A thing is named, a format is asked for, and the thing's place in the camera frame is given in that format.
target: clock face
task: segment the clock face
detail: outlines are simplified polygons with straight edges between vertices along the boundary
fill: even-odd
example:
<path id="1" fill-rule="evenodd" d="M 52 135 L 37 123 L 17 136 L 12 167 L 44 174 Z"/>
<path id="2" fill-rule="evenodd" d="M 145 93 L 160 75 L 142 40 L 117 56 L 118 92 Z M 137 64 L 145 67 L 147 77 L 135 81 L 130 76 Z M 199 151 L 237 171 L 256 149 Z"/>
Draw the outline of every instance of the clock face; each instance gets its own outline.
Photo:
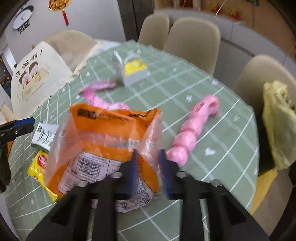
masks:
<path id="1" fill-rule="evenodd" d="M 28 6 L 24 8 L 15 19 L 13 24 L 14 29 L 20 28 L 25 22 L 27 22 L 33 14 L 33 6 Z"/>

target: wall clock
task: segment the wall clock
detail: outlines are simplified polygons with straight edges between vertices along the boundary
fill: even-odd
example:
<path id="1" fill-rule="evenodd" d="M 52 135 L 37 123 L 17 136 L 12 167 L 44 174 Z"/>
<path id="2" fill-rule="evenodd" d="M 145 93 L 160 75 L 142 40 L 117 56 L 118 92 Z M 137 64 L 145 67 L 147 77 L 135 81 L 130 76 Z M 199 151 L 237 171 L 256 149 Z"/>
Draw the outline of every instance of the wall clock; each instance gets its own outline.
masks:
<path id="1" fill-rule="evenodd" d="M 33 6 L 27 6 L 24 9 L 22 9 L 15 18 L 13 28 L 19 30 L 23 25 L 25 25 L 29 21 L 30 17 L 32 16 L 33 10 L 34 10 Z"/>

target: chair backrest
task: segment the chair backrest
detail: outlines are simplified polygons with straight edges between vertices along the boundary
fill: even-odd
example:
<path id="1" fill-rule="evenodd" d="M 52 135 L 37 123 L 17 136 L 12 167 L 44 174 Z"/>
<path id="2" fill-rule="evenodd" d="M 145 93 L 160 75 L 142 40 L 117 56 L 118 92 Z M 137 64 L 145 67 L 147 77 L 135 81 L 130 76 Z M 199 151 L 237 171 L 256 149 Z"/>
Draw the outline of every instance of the chair backrest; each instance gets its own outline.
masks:
<path id="1" fill-rule="evenodd" d="M 170 31 L 170 18 L 166 14 L 149 15 L 143 22 L 138 43 L 163 49 Z"/>
<path id="2" fill-rule="evenodd" d="M 234 92 L 255 113 L 263 108 L 263 85 L 266 82 L 281 81 L 288 86 L 291 100 L 296 103 L 296 80 L 291 73 L 277 60 L 268 55 L 257 55 L 250 60 L 234 84 Z"/>
<path id="3" fill-rule="evenodd" d="M 59 53 L 72 72 L 96 45 L 96 41 L 92 37 L 75 30 L 61 31 L 44 42 Z"/>
<path id="4" fill-rule="evenodd" d="M 213 75 L 221 34 L 217 25 L 199 18 L 180 18 L 172 26 L 164 51 Z"/>

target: grid pattern tablecloth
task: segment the grid pattern tablecloth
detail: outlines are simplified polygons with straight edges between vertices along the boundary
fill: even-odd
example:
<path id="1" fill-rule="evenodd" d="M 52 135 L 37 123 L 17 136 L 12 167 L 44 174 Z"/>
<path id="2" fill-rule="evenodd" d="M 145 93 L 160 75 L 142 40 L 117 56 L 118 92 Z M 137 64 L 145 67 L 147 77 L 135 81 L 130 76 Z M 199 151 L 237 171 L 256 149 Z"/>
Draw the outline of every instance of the grid pattern tablecloth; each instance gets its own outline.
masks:
<path id="1" fill-rule="evenodd" d="M 150 76 L 128 88 L 116 87 L 97 94 L 108 102 L 124 102 L 131 109 L 146 111 L 159 107 L 163 113 L 163 146 L 171 147 L 190 109 L 203 96 L 214 94 L 220 100 L 218 116 L 210 117 L 197 139 L 184 171 L 198 180 L 220 179 L 246 208 L 251 208 L 258 171 L 257 127 L 252 108 L 209 74 L 183 59 L 152 47 L 126 42 L 88 60 L 81 75 L 51 96 L 33 114 L 36 124 L 47 116 L 50 123 L 65 120 L 70 105 L 85 102 L 77 91 L 83 85 L 111 78 L 111 56 L 114 50 L 125 58 L 129 52 L 141 54 Z M 30 146 L 34 132 L 16 139 L 9 156 L 12 181 L 5 192 L 6 204 L 21 240 L 55 205 L 45 190 L 27 175 L 37 150 Z M 201 200 L 206 240 L 209 238 L 206 204 Z M 167 200 L 160 184 L 152 201 L 126 214 L 119 213 L 119 240 L 178 240 L 180 202 Z M 91 239 L 92 227 L 89 228 Z"/>

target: pink bead chain toy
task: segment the pink bead chain toy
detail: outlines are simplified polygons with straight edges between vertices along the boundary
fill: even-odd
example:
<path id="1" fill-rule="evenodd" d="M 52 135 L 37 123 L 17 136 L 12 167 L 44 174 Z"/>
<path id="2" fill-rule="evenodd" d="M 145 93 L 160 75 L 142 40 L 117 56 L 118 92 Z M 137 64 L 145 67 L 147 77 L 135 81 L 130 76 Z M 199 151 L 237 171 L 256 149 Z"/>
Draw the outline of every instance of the pink bead chain toy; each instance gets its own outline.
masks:
<path id="1" fill-rule="evenodd" d="M 173 148 L 166 152 L 170 161 L 184 166 L 188 160 L 189 152 L 192 152 L 196 145 L 196 138 L 202 132 L 204 124 L 210 115 L 219 113 L 219 99 L 214 95 L 205 96 L 201 102 L 192 108 L 188 120 L 181 127 L 180 133 L 173 141 Z"/>
<path id="2" fill-rule="evenodd" d="M 95 95 L 96 90 L 104 90 L 108 88 L 114 88 L 116 86 L 116 81 L 108 80 L 96 80 L 88 85 L 85 85 L 83 88 L 78 90 L 78 93 L 83 93 L 84 98 L 89 105 L 95 107 L 100 107 L 106 110 L 117 110 L 117 109 L 126 109 L 129 110 L 129 106 L 124 103 L 108 103 L 104 101 L 99 96 Z"/>

